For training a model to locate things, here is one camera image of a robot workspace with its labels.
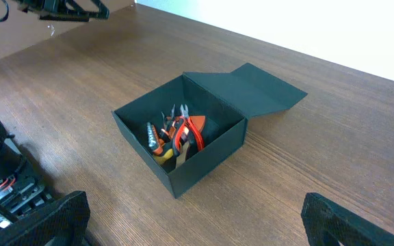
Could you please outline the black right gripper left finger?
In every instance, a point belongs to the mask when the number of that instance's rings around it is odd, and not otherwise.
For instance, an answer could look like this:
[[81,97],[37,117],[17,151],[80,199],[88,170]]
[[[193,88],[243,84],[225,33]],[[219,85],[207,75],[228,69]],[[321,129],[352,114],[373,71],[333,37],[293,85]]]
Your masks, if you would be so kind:
[[82,245],[90,219],[86,192],[73,191],[24,217],[0,205],[10,222],[0,228],[0,245]]

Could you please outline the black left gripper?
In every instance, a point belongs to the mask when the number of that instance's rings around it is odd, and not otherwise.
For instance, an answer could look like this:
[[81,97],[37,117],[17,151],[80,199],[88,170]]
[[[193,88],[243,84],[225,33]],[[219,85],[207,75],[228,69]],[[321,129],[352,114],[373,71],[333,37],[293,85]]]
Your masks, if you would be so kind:
[[101,0],[65,0],[66,11],[60,0],[14,1],[18,4],[18,10],[35,12],[43,21],[88,22],[91,18],[109,18],[109,9]]

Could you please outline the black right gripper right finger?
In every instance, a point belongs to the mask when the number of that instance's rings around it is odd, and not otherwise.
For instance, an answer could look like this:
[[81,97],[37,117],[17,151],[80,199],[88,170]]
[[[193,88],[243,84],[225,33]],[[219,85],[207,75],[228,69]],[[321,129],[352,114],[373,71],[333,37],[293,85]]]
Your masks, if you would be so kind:
[[307,193],[301,212],[314,246],[394,246],[394,235],[318,193]]

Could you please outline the yellow black ratchet screwdriver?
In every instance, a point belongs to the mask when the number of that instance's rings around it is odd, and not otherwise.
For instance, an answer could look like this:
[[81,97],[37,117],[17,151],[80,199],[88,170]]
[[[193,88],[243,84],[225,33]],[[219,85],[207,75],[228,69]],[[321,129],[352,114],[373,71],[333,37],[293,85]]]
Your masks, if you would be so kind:
[[163,151],[160,155],[153,155],[154,160],[156,161],[157,164],[163,165],[165,162],[167,162],[169,159],[171,159],[174,156],[174,151],[172,148]]

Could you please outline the orange socket bit rail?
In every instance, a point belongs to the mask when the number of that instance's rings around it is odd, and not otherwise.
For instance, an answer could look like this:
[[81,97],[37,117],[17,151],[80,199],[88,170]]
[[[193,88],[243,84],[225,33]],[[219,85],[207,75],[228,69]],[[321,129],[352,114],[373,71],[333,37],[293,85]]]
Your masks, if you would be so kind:
[[148,147],[154,155],[160,156],[163,152],[163,144],[157,134],[156,128],[150,122],[147,122],[146,130],[148,135]]

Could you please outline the small red cutting pliers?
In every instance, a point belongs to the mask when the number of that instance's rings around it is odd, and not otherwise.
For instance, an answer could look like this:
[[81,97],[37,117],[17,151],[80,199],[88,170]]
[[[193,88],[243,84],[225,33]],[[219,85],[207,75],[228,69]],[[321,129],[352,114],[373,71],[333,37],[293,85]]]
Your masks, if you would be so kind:
[[179,156],[182,152],[184,144],[181,143],[182,136],[186,136],[189,140],[189,135],[192,136],[194,143],[197,146],[198,151],[201,151],[204,146],[204,140],[197,126],[193,123],[191,116],[189,115],[189,110],[187,105],[180,106],[181,115],[178,124],[176,125],[176,131],[174,132],[172,138],[172,149],[174,151],[174,156]]

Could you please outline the orange black needle-nose pliers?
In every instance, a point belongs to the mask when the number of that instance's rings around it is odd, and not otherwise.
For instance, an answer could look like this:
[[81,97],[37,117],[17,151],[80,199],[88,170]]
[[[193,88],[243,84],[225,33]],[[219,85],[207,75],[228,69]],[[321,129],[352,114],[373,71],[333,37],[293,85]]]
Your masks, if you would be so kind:
[[173,105],[171,109],[171,114],[169,117],[165,116],[163,112],[161,112],[163,128],[160,130],[159,140],[161,144],[169,142],[176,131],[176,125],[180,119],[179,116],[175,116],[175,105]]

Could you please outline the orange scraper with tan handle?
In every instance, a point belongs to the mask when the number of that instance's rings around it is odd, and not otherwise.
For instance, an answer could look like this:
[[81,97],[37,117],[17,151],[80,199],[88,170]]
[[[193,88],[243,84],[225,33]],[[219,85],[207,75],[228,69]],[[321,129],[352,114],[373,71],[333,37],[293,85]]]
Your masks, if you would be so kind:
[[205,122],[206,117],[204,115],[191,115],[188,118],[179,141],[182,146],[180,155],[176,158],[176,168],[204,148],[205,143],[201,132],[205,127]]

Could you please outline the black box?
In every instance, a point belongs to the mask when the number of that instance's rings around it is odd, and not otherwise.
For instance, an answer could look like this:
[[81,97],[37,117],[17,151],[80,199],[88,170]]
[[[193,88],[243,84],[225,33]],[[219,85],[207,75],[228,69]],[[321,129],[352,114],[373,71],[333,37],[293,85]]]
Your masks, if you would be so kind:
[[[246,63],[232,72],[184,72],[112,112],[123,137],[173,197],[178,198],[239,149],[248,120],[285,111],[306,92]],[[191,116],[203,115],[204,148],[184,164],[158,164],[148,146],[147,123],[161,128],[161,113],[187,105]]]

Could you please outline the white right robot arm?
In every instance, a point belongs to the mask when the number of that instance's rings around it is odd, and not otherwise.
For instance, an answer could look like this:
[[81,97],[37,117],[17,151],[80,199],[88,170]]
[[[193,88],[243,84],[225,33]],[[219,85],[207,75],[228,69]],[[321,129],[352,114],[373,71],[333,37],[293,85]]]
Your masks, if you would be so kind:
[[[147,141],[148,132],[156,130],[148,122],[137,120],[136,128],[132,130],[118,113],[113,117],[122,136],[174,197],[182,195],[240,148],[248,124],[246,117],[228,107],[214,112],[192,109],[188,118],[178,114],[175,128],[195,126],[195,136],[202,136],[205,147],[174,168],[170,161],[162,167],[153,158]],[[9,135],[0,121],[0,183],[14,175],[25,162],[21,154],[5,143],[6,139]],[[318,193],[306,194],[301,216],[311,245],[394,245],[394,235]]]

